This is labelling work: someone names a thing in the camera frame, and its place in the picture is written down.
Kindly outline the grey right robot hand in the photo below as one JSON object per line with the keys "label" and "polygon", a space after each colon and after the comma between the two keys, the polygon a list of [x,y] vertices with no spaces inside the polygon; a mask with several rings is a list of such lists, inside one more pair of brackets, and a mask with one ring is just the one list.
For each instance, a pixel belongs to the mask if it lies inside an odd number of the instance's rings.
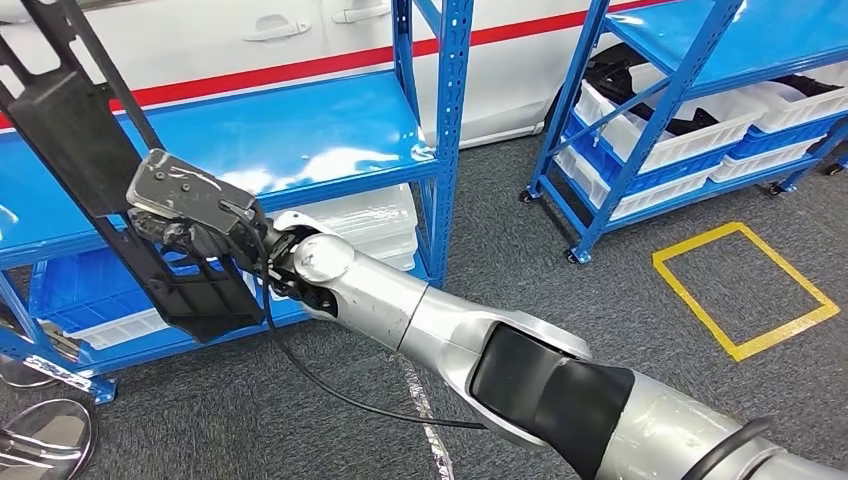
{"label": "grey right robot hand", "polygon": [[223,261],[229,258],[249,272],[259,261],[258,244],[267,232],[265,221],[236,222],[229,233],[220,233],[198,222],[167,219],[141,208],[128,211],[131,225],[143,237],[158,244],[164,253],[176,252],[191,258]]}

